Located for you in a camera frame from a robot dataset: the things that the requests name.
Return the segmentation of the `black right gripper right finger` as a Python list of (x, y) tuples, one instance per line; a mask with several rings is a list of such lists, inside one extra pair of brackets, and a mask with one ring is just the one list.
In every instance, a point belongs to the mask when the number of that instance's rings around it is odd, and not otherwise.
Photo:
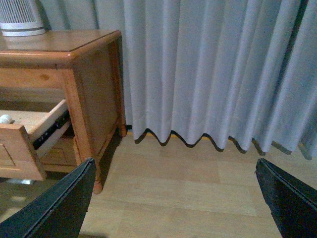
[(260, 158), (256, 176), (271, 215), (283, 238), (317, 236), (317, 191)]

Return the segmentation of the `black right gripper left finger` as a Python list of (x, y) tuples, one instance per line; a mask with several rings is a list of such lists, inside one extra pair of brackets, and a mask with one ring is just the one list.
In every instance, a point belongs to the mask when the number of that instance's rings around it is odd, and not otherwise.
[(76, 238), (91, 201), (96, 166), (86, 159), (20, 211), (1, 222), (2, 238)]

